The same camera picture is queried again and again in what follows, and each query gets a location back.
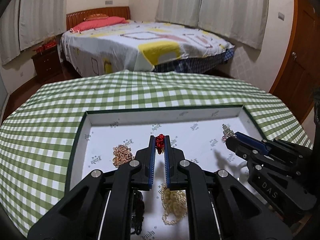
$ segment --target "nightstand drawer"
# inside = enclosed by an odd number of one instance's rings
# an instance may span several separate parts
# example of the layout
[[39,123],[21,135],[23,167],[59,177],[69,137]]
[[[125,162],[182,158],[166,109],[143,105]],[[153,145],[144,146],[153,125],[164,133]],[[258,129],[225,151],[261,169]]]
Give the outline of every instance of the nightstand drawer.
[[32,60],[40,82],[62,72],[57,48],[49,49],[42,55],[37,54]]

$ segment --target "white bedsheet with yellow pattern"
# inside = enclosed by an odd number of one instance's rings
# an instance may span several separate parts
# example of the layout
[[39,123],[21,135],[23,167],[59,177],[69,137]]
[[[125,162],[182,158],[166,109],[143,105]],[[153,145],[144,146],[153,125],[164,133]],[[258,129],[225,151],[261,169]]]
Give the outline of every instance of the white bedsheet with yellow pattern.
[[130,21],[82,33],[66,32],[61,47],[76,70],[89,77],[123,69],[152,71],[161,63],[215,56],[234,45],[182,25]]

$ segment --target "blue plaid bed skirt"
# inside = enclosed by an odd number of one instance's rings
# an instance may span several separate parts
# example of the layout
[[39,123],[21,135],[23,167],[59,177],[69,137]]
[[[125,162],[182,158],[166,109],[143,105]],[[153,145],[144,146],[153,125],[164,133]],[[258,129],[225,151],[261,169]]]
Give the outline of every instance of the blue plaid bed skirt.
[[226,52],[206,57],[206,58],[187,58],[178,59],[155,66],[154,72],[175,71],[180,73],[198,73],[203,74],[215,66],[231,59],[235,54],[235,49],[227,49]]

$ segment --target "light switch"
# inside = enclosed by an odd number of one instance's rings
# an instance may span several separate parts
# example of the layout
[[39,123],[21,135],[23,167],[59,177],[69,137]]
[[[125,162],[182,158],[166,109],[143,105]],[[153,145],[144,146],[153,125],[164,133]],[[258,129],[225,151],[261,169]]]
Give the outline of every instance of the light switch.
[[280,19],[280,20],[283,20],[284,21],[284,14],[283,13],[278,13],[278,18]]

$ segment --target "pearl necklace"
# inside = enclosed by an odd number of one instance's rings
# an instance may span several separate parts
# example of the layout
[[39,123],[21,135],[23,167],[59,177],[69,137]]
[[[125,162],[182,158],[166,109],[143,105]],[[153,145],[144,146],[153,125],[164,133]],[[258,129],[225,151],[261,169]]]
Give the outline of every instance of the pearl necklace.
[[[164,208],[162,221],[165,225],[174,225],[187,215],[187,198],[183,190],[170,191],[167,185],[163,184],[161,188],[161,200]],[[175,215],[176,220],[167,220],[170,213]]]

